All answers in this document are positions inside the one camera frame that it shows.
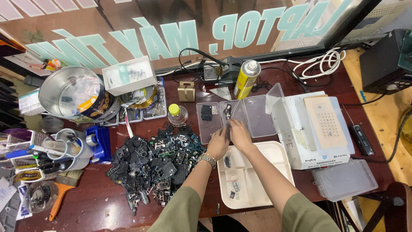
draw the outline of spray can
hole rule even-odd
[[[260,64],[254,60],[248,60],[243,63],[239,76],[237,77],[236,86],[233,90],[235,98],[243,99],[249,95],[261,70]]]

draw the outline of pen holder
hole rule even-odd
[[[80,151],[77,150],[75,146],[66,138],[67,135],[73,133],[75,137],[79,139],[81,149]],[[47,156],[52,160],[59,160],[64,158],[73,158],[72,164],[66,169],[66,171],[70,170],[78,170],[83,169],[84,167],[89,164],[90,158],[93,156],[93,152],[91,151],[90,147],[86,143],[86,134],[80,131],[72,130],[72,129],[62,129],[57,132],[55,135],[52,135],[56,141],[64,142],[66,144],[66,149],[64,151],[64,155],[58,156],[55,154],[47,153]]]

